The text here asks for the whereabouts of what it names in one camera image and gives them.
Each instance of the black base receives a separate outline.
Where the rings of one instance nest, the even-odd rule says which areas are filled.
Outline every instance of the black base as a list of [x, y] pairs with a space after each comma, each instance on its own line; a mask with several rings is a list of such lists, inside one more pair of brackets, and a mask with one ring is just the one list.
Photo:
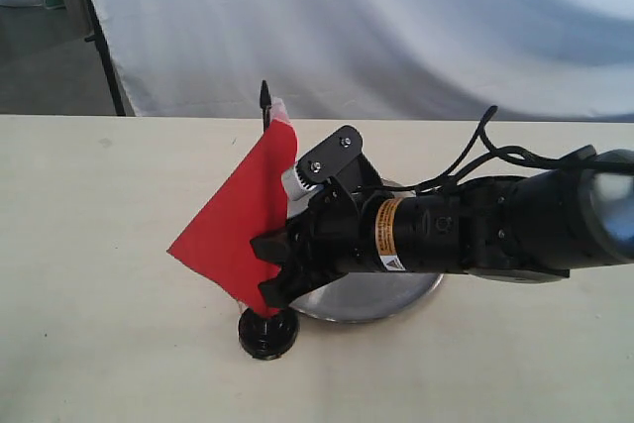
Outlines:
[[261, 361], [280, 358], [293, 346], [298, 331], [299, 319], [292, 309], [283, 309], [268, 319], [247, 309], [238, 322], [240, 345]]

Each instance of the table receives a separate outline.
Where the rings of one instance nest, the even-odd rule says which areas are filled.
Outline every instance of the table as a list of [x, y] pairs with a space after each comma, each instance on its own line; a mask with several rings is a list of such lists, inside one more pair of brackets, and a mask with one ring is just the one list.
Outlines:
[[[342, 123], [294, 124], [306, 150]], [[401, 182], [439, 172], [475, 127], [351, 124], [377, 169]], [[634, 266], [544, 285], [448, 276], [392, 319], [303, 318], [282, 359], [248, 357], [237, 303], [165, 249], [261, 126], [0, 117], [0, 421], [631, 419]], [[634, 149], [634, 125], [493, 123], [489, 132], [552, 156], [587, 143]]]

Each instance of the white table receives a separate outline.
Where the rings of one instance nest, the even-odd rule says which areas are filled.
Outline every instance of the white table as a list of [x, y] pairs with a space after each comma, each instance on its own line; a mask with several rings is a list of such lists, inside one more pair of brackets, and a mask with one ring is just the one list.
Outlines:
[[[444, 168], [475, 126], [352, 124], [401, 182]], [[339, 125], [296, 121], [300, 149]], [[282, 359], [248, 357], [236, 302], [164, 250], [260, 128], [0, 117], [0, 421], [631, 421], [634, 266], [532, 286], [449, 276], [395, 318], [302, 319]], [[545, 155], [634, 149], [634, 125], [489, 130]]]

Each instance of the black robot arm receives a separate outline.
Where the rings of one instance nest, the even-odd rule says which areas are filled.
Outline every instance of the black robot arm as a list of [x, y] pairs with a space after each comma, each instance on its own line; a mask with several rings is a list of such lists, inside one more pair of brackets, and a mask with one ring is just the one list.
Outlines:
[[[547, 282], [574, 268], [634, 262], [634, 153], [598, 155], [588, 146], [549, 159], [496, 148], [484, 131], [493, 108], [445, 172], [412, 186], [384, 185], [350, 126], [302, 157], [283, 182], [305, 208], [283, 229], [252, 239], [258, 258], [280, 266], [260, 285], [266, 303], [287, 307], [348, 272]], [[477, 139], [488, 152], [456, 171]], [[461, 183], [495, 158], [548, 171]], [[394, 196], [405, 190], [415, 195]]]

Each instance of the white backdrop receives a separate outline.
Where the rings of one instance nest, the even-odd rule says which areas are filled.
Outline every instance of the white backdrop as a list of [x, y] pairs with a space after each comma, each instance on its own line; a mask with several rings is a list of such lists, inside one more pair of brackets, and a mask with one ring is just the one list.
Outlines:
[[634, 0], [94, 0], [139, 115], [634, 121]]

